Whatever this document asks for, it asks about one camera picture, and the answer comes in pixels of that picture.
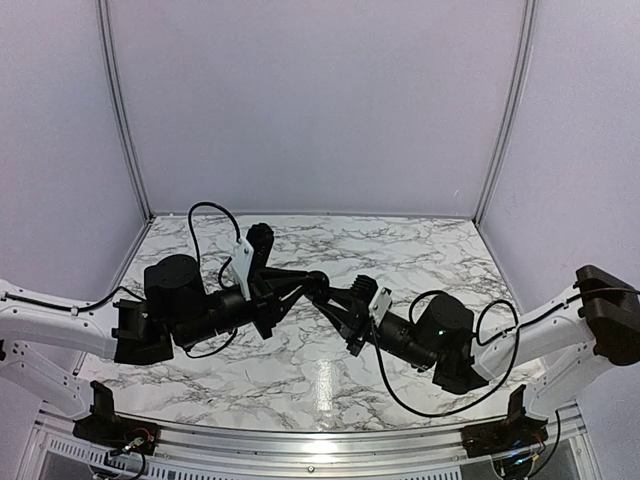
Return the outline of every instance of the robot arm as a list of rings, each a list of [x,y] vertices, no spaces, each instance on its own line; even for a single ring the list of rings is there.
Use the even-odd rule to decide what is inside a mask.
[[[535,383],[513,392],[509,415],[466,427],[469,456],[505,451],[546,439],[548,417],[596,377],[617,365],[640,361],[640,304],[629,285],[596,269],[578,271],[578,282],[549,304],[528,313],[517,327],[480,343],[474,314],[444,292],[416,321],[389,311],[390,290],[359,276],[349,289],[332,288],[322,272],[267,267],[273,232],[254,225],[231,260],[236,284],[207,293],[197,262],[173,255],[144,273],[146,300],[86,305],[0,283],[0,376],[22,385],[76,420],[74,434],[96,443],[149,438],[158,427],[115,415],[111,391],[70,377],[29,343],[93,353],[116,363],[150,365],[173,358],[173,343],[194,345],[253,323],[264,339],[302,297],[311,300],[353,355],[373,343],[419,371],[433,368],[433,382],[465,394],[500,378],[514,365],[556,351],[564,355]],[[517,356],[512,360],[518,344]],[[140,447],[152,453],[154,441]]]

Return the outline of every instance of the white marble surface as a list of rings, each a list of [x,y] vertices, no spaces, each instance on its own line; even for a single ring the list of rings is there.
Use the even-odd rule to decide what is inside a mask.
[[[270,265],[322,270],[332,285],[348,287],[366,274],[393,291],[393,311],[406,316],[411,300],[430,289],[446,290],[477,313],[508,297],[482,240],[468,221],[415,218],[244,216],[271,225],[276,242]],[[232,228],[217,216],[196,217],[205,282],[216,274],[232,246]],[[158,218],[143,242],[124,285],[142,293],[145,267],[174,253],[193,254],[184,217]],[[510,323],[506,311],[490,315],[487,327]],[[194,349],[208,351],[227,337]],[[457,397],[431,384],[431,373],[383,353],[392,385],[414,408],[445,412],[482,395]],[[498,394],[459,416],[425,420],[394,403],[380,379],[375,352],[365,346],[352,357],[322,315],[302,300],[263,341],[252,325],[221,354],[175,359],[150,367],[115,365],[88,356],[81,376],[113,389],[124,412],[199,425],[260,430],[322,431],[398,429],[458,422],[506,412],[509,391],[541,371],[538,361],[517,368]]]

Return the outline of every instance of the vent grille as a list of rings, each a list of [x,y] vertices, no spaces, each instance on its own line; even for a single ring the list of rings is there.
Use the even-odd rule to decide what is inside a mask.
[[[75,442],[73,440],[49,437],[48,450],[64,457],[89,463],[94,467],[105,468],[104,457],[106,448]],[[148,480],[263,480],[266,477],[221,474],[205,471],[197,468],[167,465],[168,460],[162,463],[154,457],[147,457],[147,470],[141,477]],[[117,459],[111,459],[109,465],[112,470],[124,470],[126,463]],[[301,475],[300,478],[312,479],[312,475]],[[440,469],[429,472],[420,472],[412,476],[381,475],[376,477],[359,477],[360,480],[463,480],[458,467]]]

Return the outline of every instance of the lavender wall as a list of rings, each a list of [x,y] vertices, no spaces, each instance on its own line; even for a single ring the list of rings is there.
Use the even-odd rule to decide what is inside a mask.
[[[113,2],[152,206],[471,216],[523,3]]]
[[[481,227],[525,310],[586,263],[640,286],[640,4],[541,2],[509,153]],[[603,478],[637,478],[640,367],[579,403]]]
[[[93,2],[0,9],[0,278],[102,296],[142,227],[108,97]],[[62,350],[47,349],[69,365]],[[0,382],[0,477],[13,478],[40,400]]]

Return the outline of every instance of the black cable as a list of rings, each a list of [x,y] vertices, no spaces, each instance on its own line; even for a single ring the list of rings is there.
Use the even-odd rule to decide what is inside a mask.
[[[507,330],[503,330],[500,333],[497,333],[496,335],[494,335],[493,337],[491,337],[489,340],[487,340],[486,342],[482,342],[480,340],[480,327],[482,326],[482,321],[484,320],[484,317],[487,315],[487,312],[489,312],[489,310],[491,310],[493,307],[495,307],[496,305],[506,305],[507,307],[509,307],[509,310],[511,310],[511,314],[513,315],[513,318],[518,318],[518,313],[516,312],[515,307],[513,306],[513,304],[509,301],[509,300],[504,300],[504,299],[499,299],[499,300],[494,300],[493,302],[491,302],[489,305],[487,305],[486,307],[484,307],[484,310],[482,310],[482,313],[480,313],[480,317],[478,318],[478,324],[476,325],[476,342],[478,343],[479,346],[484,347],[489,345],[491,342],[493,342],[496,338],[500,337],[503,335],[503,333],[505,333],[506,331],[511,331],[514,328],[518,327],[518,322],[515,322],[515,325],[513,327],[510,327]]]
[[[220,270],[218,271],[218,285],[220,285],[220,288],[223,290],[229,290],[231,288],[230,285],[225,285],[224,282],[222,281],[222,274],[227,269],[230,263],[231,263],[231,257],[225,260],[225,262],[222,264],[222,267],[220,267]]]
[[[126,292],[129,295],[131,295],[132,297],[140,300],[141,302],[145,301],[144,297],[141,297],[140,295],[137,295],[137,294],[133,293],[127,287],[120,286],[120,287],[117,287],[112,292],[110,292],[103,299],[98,300],[96,303],[92,303],[92,304],[86,305],[84,307],[78,307],[78,313],[89,312],[91,310],[95,310],[96,308],[103,306],[105,303],[107,303],[109,300],[111,300],[115,296],[115,294],[118,293],[119,291]],[[75,307],[69,307],[67,305],[59,305],[59,304],[56,304],[56,303],[45,302],[43,300],[37,300],[35,298],[23,297],[21,295],[14,295],[13,293],[5,294],[5,298],[8,298],[9,300],[15,300],[17,302],[28,303],[30,305],[37,305],[39,307],[51,308],[52,310],[59,310],[59,311],[62,311],[62,312],[71,312],[75,308]]]
[[[556,420],[558,422],[558,433],[556,435],[556,443],[553,444],[553,448],[551,449],[549,456],[545,459],[544,462],[542,462],[542,464],[540,465],[540,468],[538,468],[538,470],[536,470],[531,475],[529,475],[529,478],[533,478],[536,475],[538,475],[542,471],[542,469],[549,464],[549,462],[551,461],[551,458],[553,458],[554,453],[556,453],[556,451],[558,450],[558,445],[560,445],[560,436],[562,435],[562,421],[560,420],[560,412],[558,410],[556,410]]]
[[[517,322],[518,322],[517,315],[514,317],[514,321],[517,324]],[[513,367],[516,364],[516,358],[518,356],[518,348],[520,346],[520,330],[518,329],[518,330],[516,330],[515,343],[513,345],[513,355],[511,356],[511,361],[509,362],[509,366],[507,367],[507,371],[505,372],[505,374],[502,377],[502,379],[498,382],[498,384],[495,387],[493,387],[489,392],[484,394],[482,397],[478,398],[477,400],[474,400],[473,402],[469,403],[468,405],[465,405],[465,406],[460,407],[460,408],[456,408],[454,410],[450,410],[448,412],[444,412],[444,413],[424,413],[424,412],[420,412],[420,411],[410,407],[409,405],[404,403],[402,400],[400,400],[400,398],[398,398],[396,393],[393,391],[393,388],[391,388],[391,384],[389,383],[389,379],[387,378],[387,373],[384,370],[384,362],[382,361],[382,353],[380,352],[380,346],[378,345],[378,339],[377,339],[378,333],[376,332],[375,322],[374,322],[373,318],[371,319],[371,331],[372,331],[372,335],[371,336],[373,337],[373,345],[376,348],[376,356],[378,357],[378,366],[380,368],[380,375],[382,376],[382,381],[383,381],[384,386],[386,387],[387,391],[389,392],[389,395],[391,395],[391,398],[393,398],[396,401],[396,403],[398,405],[400,405],[402,408],[404,408],[405,410],[413,413],[414,415],[418,415],[419,417],[424,417],[424,418],[443,418],[443,417],[448,417],[448,416],[451,416],[451,415],[455,415],[457,413],[464,412],[465,410],[468,410],[471,407],[475,407],[479,403],[485,401],[487,398],[492,396],[500,388],[502,388],[502,386],[505,384],[505,382],[509,378],[509,375],[511,375],[511,371],[513,370]]]
[[[440,295],[440,294],[447,295],[447,292],[443,292],[442,290],[429,290],[428,292],[421,293],[416,298],[414,298],[413,302],[411,302],[411,306],[409,307],[409,321],[415,325],[416,322],[413,320],[413,309],[416,308],[416,305],[418,305],[418,303],[422,299],[427,298],[431,295]]]
[[[569,297],[565,302],[560,302],[560,303],[554,305],[549,310],[547,310],[546,312],[538,315],[533,320],[530,320],[527,323],[523,323],[522,325],[520,325],[518,327],[518,330],[523,329],[523,328],[528,328],[528,327],[531,327],[533,325],[536,325],[536,324],[540,323],[542,320],[547,318],[552,313],[555,313],[558,310],[561,310],[561,309],[565,308],[566,305],[569,305],[570,303],[573,303],[573,302],[575,302],[576,300],[578,300],[580,298],[588,297],[589,295],[593,295],[593,294],[596,294],[596,293],[616,293],[616,292],[618,292],[618,293],[634,293],[636,295],[640,295],[640,290],[636,290],[634,288],[622,288],[622,287],[603,287],[603,288],[596,288],[594,290],[590,290],[590,291],[584,292],[584,293],[580,292],[580,293],[577,293],[577,294]],[[487,346],[487,345],[493,343],[498,338],[502,337],[503,335],[506,335],[507,333],[511,332],[515,328],[516,327],[506,328],[506,329],[502,330],[501,332],[496,333],[493,337],[491,337],[486,342],[484,342],[482,344],[480,344],[478,342],[478,344],[481,347]],[[476,331],[477,331],[476,338],[478,338],[477,336],[480,333],[480,329],[476,328]]]
[[[147,457],[145,457],[144,453],[137,451],[137,453],[140,454],[140,456],[142,457],[142,466],[140,467],[140,471],[133,477],[127,479],[127,480],[138,480],[139,478],[142,477],[142,475],[144,475],[144,471],[147,468]]]
[[[237,328],[236,328],[236,329],[234,329],[234,330],[231,332],[231,336],[227,339],[227,341],[226,341],[226,342],[224,342],[224,344],[223,344],[221,347],[219,347],[219,348],[215,349],[213,352],[205,353],[205,354],[203,354],[203,355],[191,355],[189,352],[187,352],[187,351],[185,350],[185,352],[184,352],[184,353],[187,355],[187,357],[189,357],[189,358],[193,358],[193,359],[211,357],[211,356],[213,356],[213,355],[215,355],[215,354],[217,354],[217,353],[220,353],[222,350],[224,350],[224,349],[225,349],[225,348],[227,348],[229,345],[231,345],[231,342],[233,342],[233,340],[236,338],[236,335],[238,335],[238,329],[237,329]]]
[[[200,208],[200,207],[211,207],[211,208],[215,208],[219,211],[221,211],[222,213],[224,213],[227,218],[229,220],[231,220],[231,223],[233,224],[233,228],[236,231],[236,242],[240,242],[242,236],[240,235],[240,226],[238,225],[238,221],[236,220],[236,218],[233,216],[233,214],[227,210],[226,208],[224,208],[222,205],[218,205],[217,203],[214,202],[198,202],[195,205],[193,205],[190,209],[189,209],[189,213],[187,214],[187,222],[189,223],[189,231],[191,232],[191,238],[193,239],[193,245],[196,249],[196,261],[198,262],[198,269],[200,268],[200,245],[198,245],[198,239],[196,238],[196,232],[193,228],[193,212]]]

